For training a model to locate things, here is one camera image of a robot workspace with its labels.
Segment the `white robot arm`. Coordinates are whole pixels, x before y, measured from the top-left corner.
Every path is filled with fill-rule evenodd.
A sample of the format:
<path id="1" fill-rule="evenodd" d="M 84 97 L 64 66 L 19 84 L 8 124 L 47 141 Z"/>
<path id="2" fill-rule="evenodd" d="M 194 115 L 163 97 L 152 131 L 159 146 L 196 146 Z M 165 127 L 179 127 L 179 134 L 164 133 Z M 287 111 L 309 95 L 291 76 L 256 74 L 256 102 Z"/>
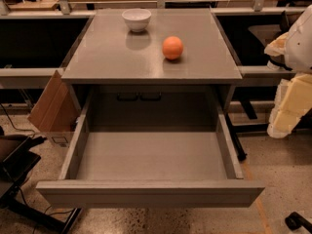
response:
<path id="1" fill-rule="evenodd" d="M 265 47 L 264 53 L 283 56 L 285 66 L 295 72 L 278 85 L 267 133 L 274 138 L 289 135 L 312 109 L 312 5 L 282 34 Z"/>

